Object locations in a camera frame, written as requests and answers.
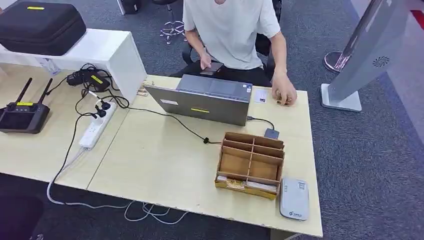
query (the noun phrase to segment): yellow label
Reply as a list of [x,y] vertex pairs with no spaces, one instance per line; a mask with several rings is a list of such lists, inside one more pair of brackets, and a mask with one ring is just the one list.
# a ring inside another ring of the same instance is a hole
[[209,113],[208,110],[203,110],[203,109],[197,109],[197,108],[192,108],[191,110],[196,111],[196,112],[202,112],[202,113]]
[[31,9],[31,10],[44,10],[44,7],[40,7],[40,6],[29,6],[26,9]]
[[102,84],[103,83],[103,81],[102,80],[100,80],[98,77],[96,77],[96,76],[94,76],[94,75],[91,75],[91,78],[92,79],[94,79],[96,82],[98,82],[99,84]]
[[231,189],[245,189],[245,184],[242,181],[234,180],[234,179],[227,179],[226,180],[226,186]]
[[18,106],[32,106],[34,103],[32,103],[32,102],[18,102],[18,103],[16,103],[16,105],[18,105]]

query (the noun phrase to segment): laptop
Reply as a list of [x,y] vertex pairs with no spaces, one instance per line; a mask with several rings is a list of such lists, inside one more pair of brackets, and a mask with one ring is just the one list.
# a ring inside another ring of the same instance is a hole
[[245,126],[253,86],[185,74],[176,89],[144,87],[167,113]]

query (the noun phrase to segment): antenna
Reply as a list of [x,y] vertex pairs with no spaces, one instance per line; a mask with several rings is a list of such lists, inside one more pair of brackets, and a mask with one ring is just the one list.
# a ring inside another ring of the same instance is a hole
[[47,86],[45,86],[44,91],[42,92],[42,95],[41,95],[40,99],[38,100],[38,103],[39,104],[43,103],[44,98],[46,97],[47,91],[49,90],[50,85],[52,84],[52,82],[53,82],[53,78],[50,78],[50,80],[47,83]]
[[28,81],[26,82],[25,86],[23,87],[22,91],[20,92],[19,96],[16,99],[16,102],[20,102],[22,98],[24,97],[25,92],[27,91],[28,87],[30,86],[31,82],[33,81],[33,78],[30,77]]

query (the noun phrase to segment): fan vent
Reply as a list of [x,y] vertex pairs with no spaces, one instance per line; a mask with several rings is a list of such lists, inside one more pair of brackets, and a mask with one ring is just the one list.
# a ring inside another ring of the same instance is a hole
[[376,68],[381,68],[389,64],[390,58],[387,56],[379,56],[374,61],[372,61],[372,65]]

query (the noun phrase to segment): smartphone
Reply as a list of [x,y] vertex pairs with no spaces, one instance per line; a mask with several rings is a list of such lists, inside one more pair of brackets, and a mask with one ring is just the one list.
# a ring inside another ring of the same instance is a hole
[[200,74],[212,76],[216,73],[224,64],[213,61],[210,67],[205,68]]

